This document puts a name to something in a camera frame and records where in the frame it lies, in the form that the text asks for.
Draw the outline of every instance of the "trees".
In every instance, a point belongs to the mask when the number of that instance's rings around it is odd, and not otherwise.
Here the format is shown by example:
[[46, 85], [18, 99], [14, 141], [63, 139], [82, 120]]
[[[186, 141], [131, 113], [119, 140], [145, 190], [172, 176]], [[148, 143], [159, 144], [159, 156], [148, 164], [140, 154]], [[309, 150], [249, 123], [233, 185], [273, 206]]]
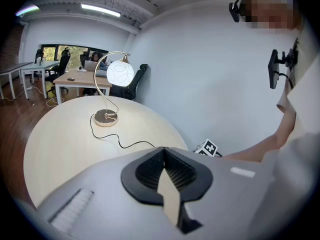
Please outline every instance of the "trees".
[[45, 57], [45, 59], [47, 61], [54, 61], [55, 60], [55, 47], [45, 47], [43, 48], [43, 57]]
[[86, 52], [88, 48], [86, 47], [80, 47], [80, 46], [69, 46], [69, 45], [59, 45], [58, 48], [58, 56], [57, 59], [60, 60], [62, 51], [68, 47], [70, 50], [70, 59], [68, 62], [68, 65], [66, 66], [66, 69], [69, 70], [76, 70], [80, 66], [80, 55], [83, 52]]

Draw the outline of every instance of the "black office chair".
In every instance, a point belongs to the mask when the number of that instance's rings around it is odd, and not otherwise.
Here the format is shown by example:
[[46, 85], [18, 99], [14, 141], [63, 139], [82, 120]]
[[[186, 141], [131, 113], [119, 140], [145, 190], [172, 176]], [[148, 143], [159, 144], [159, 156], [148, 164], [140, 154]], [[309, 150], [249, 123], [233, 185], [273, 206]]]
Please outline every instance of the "black office chair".
[[137, 85], [146, 72], [146, 69], [148, 67], [148, 64], [142, 64], [140, 65], [140, 69], [136, 72], [132, 82], [126, 86], [116, 86], [113, 85], [110, 89], [110, 96], [116, 96], [127, 100], [133, 100], [136, 97], [136, 89]]
[[[61, 59], [60, 59], [59, 65], [58, 66], [54, 66], [51, 69], [46, 69], [45, 70], [45, 71], [47, 71], [49, 73], [49, 76], [45, 78], [45, 81], [54, 83], [54, 80], [56, 80], [58, 77], [62, 76], [66, 72], [66, 67], [67, 67], [67, 64], [69, 62], [70, 57], [71, 57], [70, 51], [68, 49], [65, 49], [61, 53]], [[56, 90], [56, 87], [53, 86], [46, 93], [48, 94], [49, 92], [52, 92], [52, 91], [55, 91], [55, 90]]]
[[87, 51], [84, 51], [83, 54], [80, 54], [80, 62], [82, 67], [85, 66], [85, 61], [89, 60], [89, 54]]
[[[36, 50], [34, 64], [37, 64], [37, 58], [41, 57], [41, 60], [44, 58], [44, 52], [41, 49]], [[37, 75], [39, 73], [38, 71], [33, 72], [33, 77], [37, 77], [39, 79], [39, 76]]]

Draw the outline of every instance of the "brick wall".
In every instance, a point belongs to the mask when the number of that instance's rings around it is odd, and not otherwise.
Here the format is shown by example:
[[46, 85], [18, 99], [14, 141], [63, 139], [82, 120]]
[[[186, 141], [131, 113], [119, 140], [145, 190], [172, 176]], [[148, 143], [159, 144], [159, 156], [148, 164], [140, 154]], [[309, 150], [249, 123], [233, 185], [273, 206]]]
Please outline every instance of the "brick wall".
[[[20, 41], [24, 26], [16, 24], [11, 31], [8, 33], [6, 40], [2, 44], [0, 49], [0, 72], [10, 67], [11, 65], [17, 64], [19, 60], [19, 49]], [[9, 81], [7, 75], [0, 77], [0, 84], [3, 86]]]

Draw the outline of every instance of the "round table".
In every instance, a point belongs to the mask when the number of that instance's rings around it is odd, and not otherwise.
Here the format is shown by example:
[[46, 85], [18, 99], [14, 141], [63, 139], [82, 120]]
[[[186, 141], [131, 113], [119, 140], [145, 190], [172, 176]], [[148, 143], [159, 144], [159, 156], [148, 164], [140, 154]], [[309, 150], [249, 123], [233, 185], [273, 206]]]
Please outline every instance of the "round table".
[[[111, 127], [91, 120], [97, 137], [118, 134], [122, 146], [148, 141], [155, 147], [187, 150], [177, 132], [162, 116], [137, 102], [108, 97], [118, 107], [118, 122]], [[100, 161], [152, 148], [138, 143], [122, 149], [116, 136], [96, 139], [90, 127], [91, 115], [105, 108], [101, 96], [86, 96], [64, 102], [36, 124], [24, 151], [23, 171], [27, 190], [35, 207], [57, 187]]]

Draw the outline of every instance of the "white globe lamp shade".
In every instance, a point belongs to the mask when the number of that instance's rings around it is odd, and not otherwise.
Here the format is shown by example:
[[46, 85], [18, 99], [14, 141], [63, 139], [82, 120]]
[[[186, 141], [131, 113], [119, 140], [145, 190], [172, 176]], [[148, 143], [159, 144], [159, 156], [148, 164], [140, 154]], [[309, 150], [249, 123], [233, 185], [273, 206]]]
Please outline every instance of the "white globe lamp shade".
[[134, 78], [134, 69], [128, 63], [116, 60], [108, 67], [106, 77], [110, 84], [126, 87]]

